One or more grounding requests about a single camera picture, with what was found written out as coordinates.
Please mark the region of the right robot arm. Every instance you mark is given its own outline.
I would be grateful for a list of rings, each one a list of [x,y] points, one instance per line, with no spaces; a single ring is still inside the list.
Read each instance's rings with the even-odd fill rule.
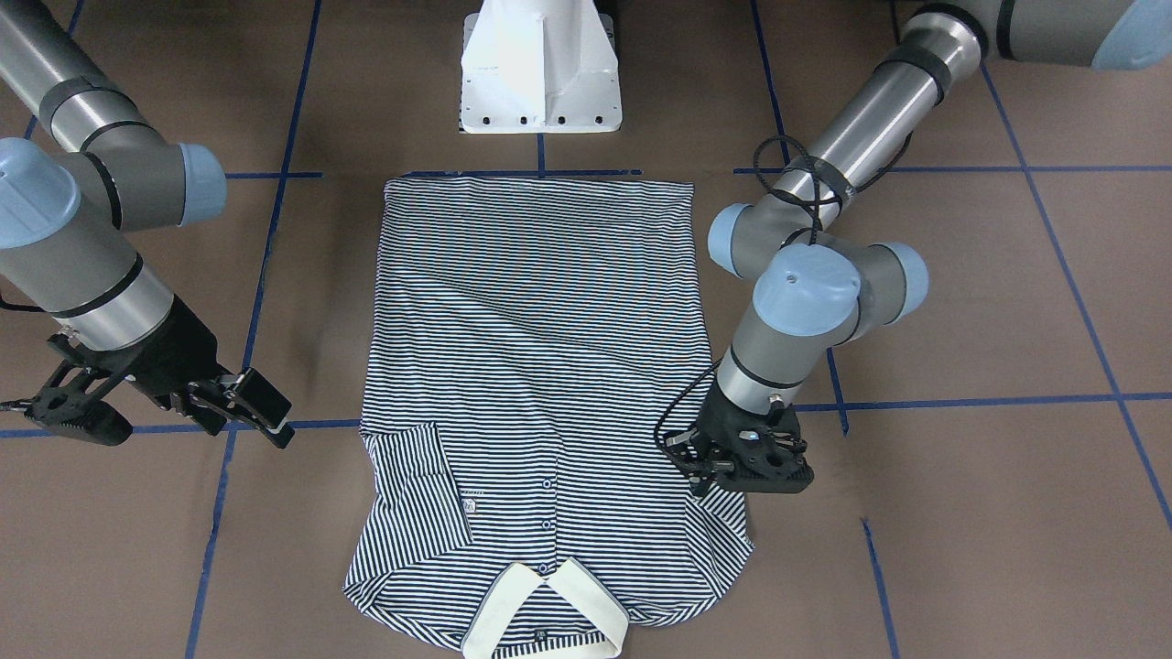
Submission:
[[[5,1],[1,28],[5,83],[61,147],[4,138],[4,277],[59,322],[61,355],[4,410],[117,446],[132,426],[105,396],[127,381],[213,437],[234,421],[287,447],[289,401],[255,368],[222,367],[216,335],[127,239],[222,213],[222,163],[162,136],[40,1]]]

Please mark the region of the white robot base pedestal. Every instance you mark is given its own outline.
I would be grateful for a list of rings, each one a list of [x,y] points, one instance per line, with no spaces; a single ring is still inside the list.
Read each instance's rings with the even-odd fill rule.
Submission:
[[[604,134],[624,125],[616,9],[484,1],[464,18],[458,125],[473,135]]]

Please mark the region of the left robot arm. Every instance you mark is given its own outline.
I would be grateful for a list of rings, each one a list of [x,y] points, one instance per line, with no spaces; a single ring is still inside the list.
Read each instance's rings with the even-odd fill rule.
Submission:
[[[754,518],[1035,517],[1166,535],[1168,61],[993,63],[834,230],[911,243],[921,310],[836,349],[802,426],[806,492]]]

